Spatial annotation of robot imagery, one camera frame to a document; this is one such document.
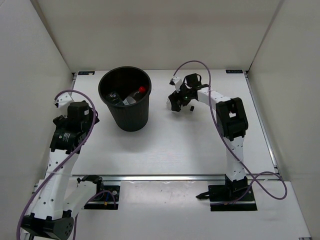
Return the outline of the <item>small clear black-cap bottle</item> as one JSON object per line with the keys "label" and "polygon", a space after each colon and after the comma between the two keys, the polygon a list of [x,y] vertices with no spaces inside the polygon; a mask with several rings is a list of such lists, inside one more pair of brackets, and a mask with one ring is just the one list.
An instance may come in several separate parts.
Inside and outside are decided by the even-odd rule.
{"label": "small clear black-cap bottle", "polygon": [[[168,110],[170,110],[170,111],[172,110],[172,104],[171,104],[171,101],[170,101],[169,99],[167,99],[167,101],[166,101],[166,108],[167,108]],[[194,107],[193,105],[188,108],[188,110],[189,110],[190,112],[193,112],[194,109],[195,109],[195,107]]]}

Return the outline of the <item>red-cap clear bottle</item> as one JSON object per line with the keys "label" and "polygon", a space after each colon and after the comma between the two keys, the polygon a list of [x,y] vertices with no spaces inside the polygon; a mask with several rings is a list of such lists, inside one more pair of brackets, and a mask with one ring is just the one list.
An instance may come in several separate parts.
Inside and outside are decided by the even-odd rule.
{"label": "red-cap clear bottle", "polygon": [[139,102],[146,94],[147,89],[144,86],[140,86],[138,90],[130,93],[124,100],[124,105],[132,105]]}

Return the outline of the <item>large clear green-label bottle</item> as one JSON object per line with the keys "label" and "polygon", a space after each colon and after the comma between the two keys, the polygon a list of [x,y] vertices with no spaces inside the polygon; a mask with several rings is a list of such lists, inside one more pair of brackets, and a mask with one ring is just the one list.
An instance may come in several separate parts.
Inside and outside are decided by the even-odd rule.
{"label": "large clear green-label bottle", "polygon": [[126,106],[128,105],[128,101],[125,100],[123,101],[119,96],[117,95],[112,95],[111,97],[108,98],[108,101],[115,105],[115,106]]}

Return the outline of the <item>orange juice bottle fruit label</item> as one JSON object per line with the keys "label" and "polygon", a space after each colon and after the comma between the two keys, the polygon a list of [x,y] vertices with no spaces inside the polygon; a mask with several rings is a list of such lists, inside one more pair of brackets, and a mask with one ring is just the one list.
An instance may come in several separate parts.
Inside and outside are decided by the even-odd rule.
{"label": "orange juice bottle fruit label", "polygon": [[114,105],[117,105],[118,103],[120,103],[122,101],[120,95],[115,91],[108,93],[106,95],[105,99]]}

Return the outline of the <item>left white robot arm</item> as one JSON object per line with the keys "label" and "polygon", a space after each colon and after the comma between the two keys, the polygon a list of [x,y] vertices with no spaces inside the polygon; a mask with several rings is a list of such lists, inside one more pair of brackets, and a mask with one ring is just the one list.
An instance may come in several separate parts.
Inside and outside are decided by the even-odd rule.
{"label": "left white robot arm", "polygon": [[50,153],[44,180],[37,187],[20,217],[18,229],[34,237],[67,240],[76,215],[90,198],[100,200],[105,194],[97,175],[80,179],[80,186],[65,197],[71,171],[81,147],[99,122],[94,109],[86,101],[68,101],[66,113],[53,120],[55,131],[49,145]]}

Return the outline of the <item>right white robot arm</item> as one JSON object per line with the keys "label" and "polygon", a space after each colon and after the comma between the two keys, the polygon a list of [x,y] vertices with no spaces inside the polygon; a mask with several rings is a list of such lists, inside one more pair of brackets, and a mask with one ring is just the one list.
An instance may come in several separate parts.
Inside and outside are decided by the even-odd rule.
{"label": "right white robot arm", "polygon": [[238,199],[248,185],[243,162],[243,143],[249,127],[243,101],[230,98],[202,84],[202,77],[193,73],[184,79],[173,76],[169,82],[175,91],[168,96],[171,111],[180,112],[191,100],[204,103],[214,112],[217,132],[225,141],[227,171],[224,193],[230,200]]}

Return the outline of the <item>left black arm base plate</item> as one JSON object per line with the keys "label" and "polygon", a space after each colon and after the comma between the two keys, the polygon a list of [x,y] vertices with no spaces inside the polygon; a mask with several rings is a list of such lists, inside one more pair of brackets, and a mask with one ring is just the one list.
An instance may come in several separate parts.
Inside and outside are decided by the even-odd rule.
{"label": "left black arm base plate", "polygon": [[118,210],[120,185],[106,185],[98,175],[85,175],[77,178],[77,183],[92,182],[96,186],[96,194],[85,206],[85,210]]}

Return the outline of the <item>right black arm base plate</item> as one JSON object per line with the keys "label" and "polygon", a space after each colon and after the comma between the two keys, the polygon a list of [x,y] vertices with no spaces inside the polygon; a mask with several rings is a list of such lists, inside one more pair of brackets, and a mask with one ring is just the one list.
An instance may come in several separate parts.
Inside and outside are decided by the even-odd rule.
{"label": "right black arm base plate", "polygon": [[198,200],[209,200],[212,212],[253,212],[258,207],[252,186],[245,176],[240,180],[224,177],[223,185],[209,185],[208,191],[196,196]]}

